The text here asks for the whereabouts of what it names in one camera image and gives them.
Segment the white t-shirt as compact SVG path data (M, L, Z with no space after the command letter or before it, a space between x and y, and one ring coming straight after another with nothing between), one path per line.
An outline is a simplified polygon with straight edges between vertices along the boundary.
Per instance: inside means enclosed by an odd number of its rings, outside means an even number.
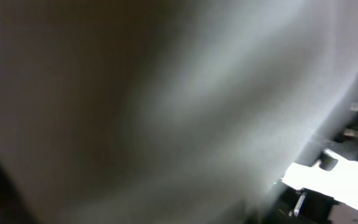
M358 1L0 1L0 166L41 223L259 203L358 82Z

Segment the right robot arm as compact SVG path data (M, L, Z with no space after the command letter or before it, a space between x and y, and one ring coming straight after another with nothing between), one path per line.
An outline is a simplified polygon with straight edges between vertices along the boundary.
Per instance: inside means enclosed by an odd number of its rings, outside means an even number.
M346 101L274 183L262 223L358 224L358 99Z

